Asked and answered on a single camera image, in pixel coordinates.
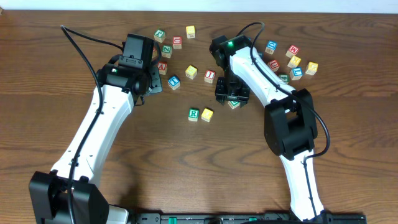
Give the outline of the green B block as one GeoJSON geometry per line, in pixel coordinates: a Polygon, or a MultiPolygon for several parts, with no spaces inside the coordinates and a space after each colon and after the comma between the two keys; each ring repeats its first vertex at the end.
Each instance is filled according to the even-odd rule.
{"type": "Polygon", "coordinates": [[[240,102],[238,101],[228,101],[228,105],[230,106],[231,109],[235,109],[240,107],[240,102]]]}

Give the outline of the blue l block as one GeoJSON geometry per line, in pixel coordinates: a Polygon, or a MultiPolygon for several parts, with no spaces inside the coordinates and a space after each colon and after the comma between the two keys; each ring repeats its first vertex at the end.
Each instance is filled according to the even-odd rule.
{"type": "Polygon", "coordinates": [[[296,68],[291,69],[289,75],[290,75],[290,79],[291,80],[299,80],[299,79],[301,79],[302,76],[303,76],[302,68],[301,67],[296,67],[296,68]]]}
{"type": "Polygon", "coordinates": [[[171,89],[176,90],[180,87],[180,79],[174,75],[168,79],[168,84],[171,89]]]}

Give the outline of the yellow O block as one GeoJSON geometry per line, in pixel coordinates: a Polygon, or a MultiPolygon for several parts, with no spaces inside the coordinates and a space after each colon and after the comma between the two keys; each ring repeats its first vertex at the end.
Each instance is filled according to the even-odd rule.
{"type": "Polygon", "coordinates": [[[205,108],[201,114],[201,119],[206,121],[206,122],[210,122],[212,117],[213,117],[213,110],[205,108]]]}

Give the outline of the green R block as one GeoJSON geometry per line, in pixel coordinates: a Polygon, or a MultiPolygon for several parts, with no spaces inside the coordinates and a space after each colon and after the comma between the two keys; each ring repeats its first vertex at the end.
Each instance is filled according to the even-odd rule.
{"type": "Polygon", "coordinates": [[[199,114],[200,114],[200,110],[195,109],[195,108],[190,108],[189,113],[188,113],[188,120],[197,122],[199,114]]]}

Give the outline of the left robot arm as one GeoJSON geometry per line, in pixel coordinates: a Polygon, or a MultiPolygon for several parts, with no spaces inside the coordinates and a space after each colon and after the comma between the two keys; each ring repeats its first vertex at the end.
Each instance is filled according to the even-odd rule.
{"type": "Polygon", "coordinates": [[[37,223],[131,223],[126,208],[111,205],[99,190],[109,150],[142,95],[160,93],[156,66],[144,70],[107,63],[96,73],[90,107],[72,142],[49,173],[29,183],[37,223]]]}

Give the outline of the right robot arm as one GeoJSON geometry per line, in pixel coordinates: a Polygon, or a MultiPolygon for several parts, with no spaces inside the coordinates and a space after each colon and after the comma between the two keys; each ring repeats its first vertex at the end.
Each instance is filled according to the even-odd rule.
{"type": "Polygon", "coordinates": [[[248,103],[255,94],[264,107],[264,137],[285,169],[290,190],[290,209],[301,221],[318,218],[324,207],[313,172],[314,140],[318,131],[313,100],[306,90],[297,91],[282,81],[260,58],[244,35],[222,35],[209,48],[224,70],[216,84],[216,100],[225,104],[248,103]]]}

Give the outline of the red A block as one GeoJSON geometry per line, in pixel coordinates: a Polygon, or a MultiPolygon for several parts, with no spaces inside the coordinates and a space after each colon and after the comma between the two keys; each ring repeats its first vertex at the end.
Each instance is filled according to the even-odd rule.
{"type": "Polygon", "coordinates": [[[157,64],[157,68],[161,75],[165,75],[167,73],[167,63],[166,62],[159,62],[157,64]]]}

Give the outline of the red I block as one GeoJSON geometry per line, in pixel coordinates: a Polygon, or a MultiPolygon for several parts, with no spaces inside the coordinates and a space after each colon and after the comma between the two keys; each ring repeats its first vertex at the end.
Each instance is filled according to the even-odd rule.
{"type": "Polygon", "coordinates": [[[216,72],[212,70],[207,70],[205,73],[204,81],[207,83],[213,83],[213,80],[215,79],[216,72]]]}

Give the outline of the red E block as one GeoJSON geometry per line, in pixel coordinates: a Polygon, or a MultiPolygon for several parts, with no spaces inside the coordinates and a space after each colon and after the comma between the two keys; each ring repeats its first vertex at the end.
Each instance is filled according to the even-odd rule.
{"type": "Polygon", "coordinates": [[[154,47],[152,51],[152,58],[156,58],[157,56],[157,49],[154,47]]]}

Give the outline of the yellow W block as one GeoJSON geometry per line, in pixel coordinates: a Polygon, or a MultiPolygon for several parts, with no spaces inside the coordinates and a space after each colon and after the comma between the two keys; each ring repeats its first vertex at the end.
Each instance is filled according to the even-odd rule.
{"type": "Polygon", "coordinates": [[[189,65],[185,71],[186,76],[191,80],[193,80],[196,77],[197,73],[198,73],[197,68],[192,65],[189,65]]]}

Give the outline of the green Z block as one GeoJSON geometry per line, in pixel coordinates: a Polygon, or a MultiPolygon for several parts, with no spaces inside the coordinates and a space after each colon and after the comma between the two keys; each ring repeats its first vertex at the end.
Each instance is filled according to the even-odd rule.
{"type": "Polygon", "coordinates": [[[163,45],[161,50],[162,56],[165,58],[170,58],[172,56],[172,46],[163,45]]]}

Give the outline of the red U block right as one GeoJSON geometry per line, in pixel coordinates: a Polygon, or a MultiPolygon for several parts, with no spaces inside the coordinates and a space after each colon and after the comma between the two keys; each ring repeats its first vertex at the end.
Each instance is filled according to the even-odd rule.
{"type": "Polygon", "coordinates": [[[267,64],[273,72],[278,71],[280,68],[279,62],[277,60],[271,60],[267,64]]]}

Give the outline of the red u block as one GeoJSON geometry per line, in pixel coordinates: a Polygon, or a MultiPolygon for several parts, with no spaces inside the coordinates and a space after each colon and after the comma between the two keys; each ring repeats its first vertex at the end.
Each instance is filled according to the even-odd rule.
{"type": "Polygon", "coordinates": [[[182,48],[182,37],[174,36],[172,39],[172,46],[174,49],[181,49],[182,48]]]}
{"type": "Polygon", "coordinates": [[[267,64],[273,72],[278,71],[280,68],[279,62],[277,60],[271,60],[267,64]]]}

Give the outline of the red U block left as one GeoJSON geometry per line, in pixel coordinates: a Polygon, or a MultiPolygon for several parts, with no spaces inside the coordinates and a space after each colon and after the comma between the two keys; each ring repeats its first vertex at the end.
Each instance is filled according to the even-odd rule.
{"type": "Polygon", "coordinates": [[[174,36],[172,39],[172,46],[174,49],[181,49],[182,48],[182,37],[174,36]]]}

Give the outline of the green J block left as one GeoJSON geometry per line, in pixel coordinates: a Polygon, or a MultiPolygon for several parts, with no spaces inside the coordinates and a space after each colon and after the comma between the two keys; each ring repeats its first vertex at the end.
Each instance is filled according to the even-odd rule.
{"type": "Polygon", "coordinates": [[[159,42],[162,43],[166,38],[166,33],[164,30],[162,29],[157,29],[154,33],[154,39],[159,42]]]}

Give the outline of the green 4 block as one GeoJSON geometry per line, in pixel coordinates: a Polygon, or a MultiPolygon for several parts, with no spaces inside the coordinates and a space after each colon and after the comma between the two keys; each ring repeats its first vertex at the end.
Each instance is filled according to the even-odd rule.
{"type": "Polygon", "coordinates": [[[279,78],[284,82],[284,83],[288,83],[289,82],[289,75],[286,74],[280,74],[279,78]]]}

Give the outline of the blue D block pale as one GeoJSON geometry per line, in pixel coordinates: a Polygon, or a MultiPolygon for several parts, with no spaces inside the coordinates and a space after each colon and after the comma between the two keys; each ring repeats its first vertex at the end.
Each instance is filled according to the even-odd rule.
{"type": "Polygon", "coordinates": [[[268,41],[265,49],[265,53],[272,55],[277,48],[277,42],[272,40],[268,41]]]}

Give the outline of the yellow top block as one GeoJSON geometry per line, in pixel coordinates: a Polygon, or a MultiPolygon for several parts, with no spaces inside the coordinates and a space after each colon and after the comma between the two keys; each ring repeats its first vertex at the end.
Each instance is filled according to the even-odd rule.
{"type": "Polygon", "coordinates": [[[196,37],[195,26],[186,26],[186,33],[188,39],[194,39],[196,37]]]}

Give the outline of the yellow block beside M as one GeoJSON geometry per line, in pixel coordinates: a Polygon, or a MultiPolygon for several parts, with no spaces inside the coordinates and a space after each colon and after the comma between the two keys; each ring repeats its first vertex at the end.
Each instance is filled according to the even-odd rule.
{"type": "Polygon", "coordinates": [[[293,55],[291,59],[288,62],[288,67],[289,68],[297,68],[299,63],[301,62],[301,58],[297,57],[296,55],[293,55]]]}

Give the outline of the red M block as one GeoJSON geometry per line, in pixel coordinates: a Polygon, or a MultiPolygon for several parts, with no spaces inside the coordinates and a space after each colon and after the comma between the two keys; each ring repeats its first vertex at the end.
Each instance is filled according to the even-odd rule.
{"type": "Polygon", "coordinates": [[[299,48],[296,45],[291,45],[288,50],[286,51],[286,56],[288,58],[292,58],[294,55],[297,55],[297,53],[299,52],[299,48]]]}

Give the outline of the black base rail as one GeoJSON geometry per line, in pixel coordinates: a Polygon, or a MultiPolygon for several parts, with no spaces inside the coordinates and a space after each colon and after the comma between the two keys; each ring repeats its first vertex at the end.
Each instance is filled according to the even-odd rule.
{"type": "Polygon", "coordinates": [[[299,220],[290,212],[267,212],[263,214],[206,214],[182,215],[161,213],[133,213],[127,224],[367,224],[365,215],[321,212],[311,220],[299,220]]]}

